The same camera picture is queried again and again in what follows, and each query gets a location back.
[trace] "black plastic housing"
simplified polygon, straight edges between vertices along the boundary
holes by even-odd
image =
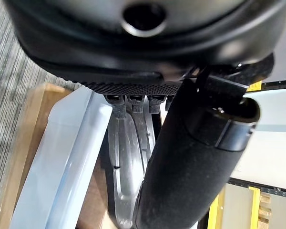
[[[43,0],[4,2],[29,57],[102,94],[172,95],[195,64],[257,62],[273,51],[286,22],[286,0],[247,0],[203,27],[138,38],[99,30]]]

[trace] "black foam grip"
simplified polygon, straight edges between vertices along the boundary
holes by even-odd
[[[160,131],[137,199],[133,219],[137,229],[189,229],[229,179],[251,134],[251,122],[235,126],[233,119],[191,107],[195,99],[189,97],[195,90],[192,84],[182,85]],[[196,127],[188,125],[189,112],[195,113]],[[231,144],[225,135],[235,129],[247,129],[248,133]],[[241,147],[241,151],[219,149],[227,145],[230,149]]]

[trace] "black handle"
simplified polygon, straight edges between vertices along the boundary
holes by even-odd
[[[137,199],[137,229],[189,229],[228,181],[259,119],[246,99],[212,107],[187,80],[157,139]]]

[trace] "gray carpet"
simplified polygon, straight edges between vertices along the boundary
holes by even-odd
[[[17,43],[12,23],[0,1],[0,187],[27,90],[43,82],[71,90],[79,86],[56,78],[28,59]]]

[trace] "wooden block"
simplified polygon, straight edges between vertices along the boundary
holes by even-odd
[[[258,218],[257,229],[269,229],[269,220]]]
[[[106,176],[98,158],[76,227],[78,229],[100,229],[103,220],[111,222],[109,218],[104,218],[107,206]]]
[[[108,211],[105,212],[104,219],[102,221],[101,229],[117,229],[114,223],[109,218]]]
[[[265,207],[260,206],[259,210],[258,210],[258,214],[262,218],[267,218],[267,217],[271,217],[272,211],[269,208],[265,208]]]
[[[70,94],[62,87],[45,83],[29,91],[18,125],[0,204],[0,229],[8,229],[41,137],[54,104]]]
[[[270,196],[266,193],[261,193],[260,201],[265,204],[270,204]]]

